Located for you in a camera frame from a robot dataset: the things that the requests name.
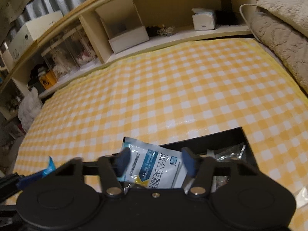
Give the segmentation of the yellow white checkered tablecloth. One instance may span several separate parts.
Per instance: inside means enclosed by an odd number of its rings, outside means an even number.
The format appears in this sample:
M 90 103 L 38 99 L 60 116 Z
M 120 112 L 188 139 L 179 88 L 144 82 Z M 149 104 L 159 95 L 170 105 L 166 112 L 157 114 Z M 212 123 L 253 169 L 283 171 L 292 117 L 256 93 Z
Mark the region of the yellow white checkered tablecloth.
M 124 137 L 156 145 L 241 127 L 259 169 L 298 193 L 307 186 L 307 96 L 253 39 L 192 41 L 118 60 L 48 99 L 14 172 L 51 157 L 94 161 Z

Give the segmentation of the black storage box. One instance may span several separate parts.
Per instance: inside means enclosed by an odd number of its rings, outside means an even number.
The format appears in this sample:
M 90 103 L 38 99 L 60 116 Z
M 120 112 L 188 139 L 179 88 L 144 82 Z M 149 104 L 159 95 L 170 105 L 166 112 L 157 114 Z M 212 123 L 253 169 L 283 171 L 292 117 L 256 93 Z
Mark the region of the black storage box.
M 217 189 L 219 178 L 245 180 L 259 174 L 258 165 L 242 127 L 163 145 L 180 152 L 185 177 L 182 183 L 158 191 L 182 191 L 201 198 Z

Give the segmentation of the tan cord teal leaf necklace bag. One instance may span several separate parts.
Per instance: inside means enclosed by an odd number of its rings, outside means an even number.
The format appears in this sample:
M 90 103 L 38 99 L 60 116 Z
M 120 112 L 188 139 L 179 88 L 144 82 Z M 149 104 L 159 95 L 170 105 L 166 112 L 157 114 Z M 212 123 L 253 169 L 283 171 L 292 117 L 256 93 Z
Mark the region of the tan cord teal leaf necklace bag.
M 214 158 L 218 162 L 229 162 L 232 159 L 242 160 L 245 150 L 246 145 L 241 143 L 231 146 L 224 151 L 218 152 L 217 154 L 215 154 L 213 150 L 207 150 L 206 155 Z M 224 186 L 229 181 L 229 177 L 230 176 L 214 176 L 211 192 L 213 193 L 221 186 Z

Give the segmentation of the small trinkets on shelf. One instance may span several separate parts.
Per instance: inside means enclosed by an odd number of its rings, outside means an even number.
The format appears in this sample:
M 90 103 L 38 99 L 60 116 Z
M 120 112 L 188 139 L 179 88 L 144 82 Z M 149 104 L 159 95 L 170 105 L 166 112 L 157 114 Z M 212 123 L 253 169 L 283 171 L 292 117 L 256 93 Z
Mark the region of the small trinkets on shelf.
M 175 30 L 174 26 L 166 27 L 166 26 L 149 26 L 146 27 L 146 32 L 149 37 L 156 37 L 156 36 L 166 36 L 169 37 L 173 35 Z

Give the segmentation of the blue sachet packet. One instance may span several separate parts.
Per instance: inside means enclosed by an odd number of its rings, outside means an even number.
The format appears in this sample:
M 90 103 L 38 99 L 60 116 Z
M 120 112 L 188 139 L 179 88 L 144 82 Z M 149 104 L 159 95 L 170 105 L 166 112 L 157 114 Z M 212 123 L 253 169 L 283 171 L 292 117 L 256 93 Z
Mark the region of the blue sachet packet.
M 26 187 L 28 187 L 28 185 L 44 178 L 45 176 L 47 176 L 48 174 L 52 173 L 55 170 L 56 170 L 55 164 L 52 158 L 49 157 L 49 163 L 47 168 L 39 172 L 36 172 L 34 174 L 28 175 L 26 177 L 20 178 L 19 182 L 17 183 L 17 189 L 24 190 Z

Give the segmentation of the doll in clear case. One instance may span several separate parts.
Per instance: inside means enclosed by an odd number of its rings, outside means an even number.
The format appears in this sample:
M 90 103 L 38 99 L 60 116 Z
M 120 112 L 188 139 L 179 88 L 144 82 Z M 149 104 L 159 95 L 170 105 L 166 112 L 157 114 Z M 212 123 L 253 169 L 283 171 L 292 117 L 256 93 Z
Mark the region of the doll in clear case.
M 73 33 L 68 37 L 68 43 L 74 60 L 81 69 L 86 69 L 96 63 L 97 54 L 81 24 L 74 28 Z
M 49 47 L 41 53 L 41 56 L 58 81 L 63 80 L 79 69 L 71 53 L 66 48 L 60 46 Z

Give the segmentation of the wooden shelf unit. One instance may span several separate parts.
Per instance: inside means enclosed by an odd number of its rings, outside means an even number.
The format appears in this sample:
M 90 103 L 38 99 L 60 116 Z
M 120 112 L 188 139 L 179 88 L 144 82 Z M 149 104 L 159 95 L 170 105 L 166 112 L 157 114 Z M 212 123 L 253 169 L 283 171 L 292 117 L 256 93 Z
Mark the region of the wooden shelf unit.
M 60 78 L 46 98 L 70 81 L 127 56 L 186 41 L 250 35 L 245 24 L 258 0 L 87 0 L 68 14 L 27 21 L 1 50 L 1 114 L 17 115 L 38 64 Z

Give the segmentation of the yellow box on shelf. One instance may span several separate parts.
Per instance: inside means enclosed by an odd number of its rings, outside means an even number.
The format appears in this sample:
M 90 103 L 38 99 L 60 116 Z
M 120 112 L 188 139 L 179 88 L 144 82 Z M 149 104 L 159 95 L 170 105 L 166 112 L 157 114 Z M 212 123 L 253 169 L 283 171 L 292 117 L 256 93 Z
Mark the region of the yellow box on shelf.
M 50 89 L 58 82 L 52 70 L 39 73 L 39 81 L 46 90 Z

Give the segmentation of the white open cardboard box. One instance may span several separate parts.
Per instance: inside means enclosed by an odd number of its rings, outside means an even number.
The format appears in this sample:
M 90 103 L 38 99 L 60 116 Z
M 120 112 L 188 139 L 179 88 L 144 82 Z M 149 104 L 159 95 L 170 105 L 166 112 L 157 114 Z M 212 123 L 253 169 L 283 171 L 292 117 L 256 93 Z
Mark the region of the white open cardboard box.
M 95 9 L 114 53 L 149 41 L 133 0 L 112 0 Z

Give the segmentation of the blue white medicine sachet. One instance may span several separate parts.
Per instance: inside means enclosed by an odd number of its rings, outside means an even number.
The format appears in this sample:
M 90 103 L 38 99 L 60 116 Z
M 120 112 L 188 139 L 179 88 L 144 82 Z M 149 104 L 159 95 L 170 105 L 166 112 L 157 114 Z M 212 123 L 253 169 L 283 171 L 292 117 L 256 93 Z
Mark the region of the blue white medicine sachet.
M 181 188 L 187 175 L 182 152 L 125 137 L 122 149 L 129 148 L 131 159 L 118 178 L 120 182 L 150 189 Z

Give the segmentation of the white plush toy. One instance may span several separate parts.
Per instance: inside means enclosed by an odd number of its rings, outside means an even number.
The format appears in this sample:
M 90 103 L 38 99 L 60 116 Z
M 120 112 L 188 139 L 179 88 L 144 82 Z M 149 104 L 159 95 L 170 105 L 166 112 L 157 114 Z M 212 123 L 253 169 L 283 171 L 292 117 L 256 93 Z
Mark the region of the white plush toy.
M 42 107 L 43 103 L 39 98 L 38 91 L 35 87 L 32 87 L 31 91 L 22 100 L 18 108 L 18 118 L 25 132 L 29 131 Z

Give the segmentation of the white tissue box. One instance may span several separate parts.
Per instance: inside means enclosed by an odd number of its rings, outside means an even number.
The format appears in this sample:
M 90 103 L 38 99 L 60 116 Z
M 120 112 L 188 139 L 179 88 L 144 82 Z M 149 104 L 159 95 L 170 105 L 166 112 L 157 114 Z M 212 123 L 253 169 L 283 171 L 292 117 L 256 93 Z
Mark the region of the white tissue box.
M 195 31 L 214 30 L 216 27 L 215 12 L 210 9 L 193 8 L 192 15 Z

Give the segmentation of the white box atop shelf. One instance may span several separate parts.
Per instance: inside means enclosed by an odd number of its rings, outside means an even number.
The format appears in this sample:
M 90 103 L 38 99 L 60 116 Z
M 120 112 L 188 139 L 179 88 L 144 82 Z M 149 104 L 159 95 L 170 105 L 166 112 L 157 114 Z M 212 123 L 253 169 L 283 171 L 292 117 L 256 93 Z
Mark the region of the white box atop shelf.
M 17 32 L 8 47 L 13 60 L 15 62 L 19 60 L 27 48 L 62 17 L 62 12 L 58 10 L 27 21 Z

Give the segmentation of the beige fuzzy blanket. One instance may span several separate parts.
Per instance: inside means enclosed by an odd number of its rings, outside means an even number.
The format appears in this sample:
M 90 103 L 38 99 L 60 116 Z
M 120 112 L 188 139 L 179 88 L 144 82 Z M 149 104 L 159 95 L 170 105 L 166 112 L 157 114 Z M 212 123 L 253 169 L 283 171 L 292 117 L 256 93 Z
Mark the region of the beige fuzzy blanket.
M 257 6 L 265 11 L 253 15 L 253 32 L 307 91 L 307 0 L 258 0 Z

